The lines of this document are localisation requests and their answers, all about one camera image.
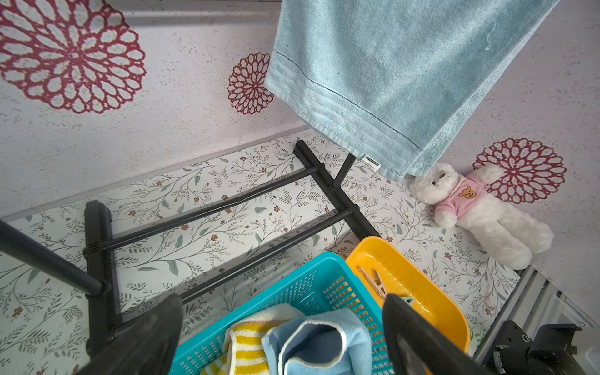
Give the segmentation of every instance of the leaf pattern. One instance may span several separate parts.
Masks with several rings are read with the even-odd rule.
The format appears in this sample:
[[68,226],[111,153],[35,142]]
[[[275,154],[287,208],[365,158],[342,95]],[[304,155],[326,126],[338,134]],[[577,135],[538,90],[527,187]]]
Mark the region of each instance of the leaf pattern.
[[[334,175],[346,153],[314,131],[302,131],[202,163],[179,168],[97,197],[112,212],[116,236],[152,225],[303,168],[293,145],[303,139]],[[441,230],[432,208],[407,186],[383,179],[356,161],[342,187],[361,212],[419,269],[453,298],[472,331],[474,353],[518,281],[468,232]],[[86,262],[85,202],[53,208],[11,224],[81,269]],[[311,177],[217,214],[117,249],[124,320],[236,266],[274,243],[335,214]],[[185,306],[182,341],[273,285],[324,251],[347,257],[358,245],[345,222],[323,230]],[[71,374],[88,361],[88,305],[77,290],[0,253],[0,367],[6,373]]]

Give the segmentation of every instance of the pink shirt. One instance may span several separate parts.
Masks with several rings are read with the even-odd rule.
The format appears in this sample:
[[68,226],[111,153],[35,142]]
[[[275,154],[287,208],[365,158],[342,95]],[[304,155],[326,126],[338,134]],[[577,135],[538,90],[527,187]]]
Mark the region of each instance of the pink shirt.
[[467,175],[463,181],[460,179],[457,182],[458,188],[455,186],[453,193],[436,204],[436,212],[449,211],[456,215],[460,220],[465,217],[479,203],[479,201],[488,194],[485,183],[473,174]]

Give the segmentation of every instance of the white teddy bear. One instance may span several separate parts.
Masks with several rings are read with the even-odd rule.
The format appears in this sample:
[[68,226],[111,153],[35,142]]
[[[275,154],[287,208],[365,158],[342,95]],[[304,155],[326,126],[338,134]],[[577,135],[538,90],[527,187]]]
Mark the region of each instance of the white teddy bear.
[[436,163],[427,176],[415,177],[412,191],[421,202],[436,205],[440,227],[468,229],[498,262],[524,269],[532,253],[550,248],[554,235],[546,224],[487,192],[485,186],[504,173],[489,164],[465,177],[450,164]]

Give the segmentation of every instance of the black metal rack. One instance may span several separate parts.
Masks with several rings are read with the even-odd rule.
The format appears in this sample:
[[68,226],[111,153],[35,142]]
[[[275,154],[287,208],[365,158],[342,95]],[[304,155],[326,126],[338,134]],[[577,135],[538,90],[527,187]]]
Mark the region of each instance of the black metal rack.
[[306,169],[240,194],[228,201],[179,215],[171,220],[122,237],[113,238],[110,211],[106,206],[97,200],[87,202],[85,207],[86,247],[83,249],[88,266],[87,272],[80,270],[2,221],[0,221],[0,250],[86,293],[89,301],[90,334],[86,349],[91,357],[95,357],[119,335],[130,329],[133,326],[132,322],[138,319],[135,318],[125,324],[121,320],[119,286],[113,252],[117,248],[254,199],[306,176],[314,178],[337,210],[337,214],[283,242],[274,244],[268,250],[182,293],[180,297],[184,304],[341,220],[345,220],[360,239],[379,236],[379,233],[360,212],[358,205],[354,204],[341,188],[342,181],[356,160],[352,154],[347,156],[335,179],[303,140],[296,142],[294,154]]

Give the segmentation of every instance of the towel label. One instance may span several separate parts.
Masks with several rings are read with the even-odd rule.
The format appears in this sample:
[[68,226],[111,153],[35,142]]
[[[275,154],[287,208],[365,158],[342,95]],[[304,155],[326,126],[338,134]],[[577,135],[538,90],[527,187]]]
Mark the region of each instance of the towel label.
[[374,161],[373,159],[371,159],[368,156],[365,156],[364,158],[362,158],[361,162],[365,163],[367,165],[367,167],[372,169],[374,172],[376,172],[379,169],[379,167],[381,166],[381,164]]

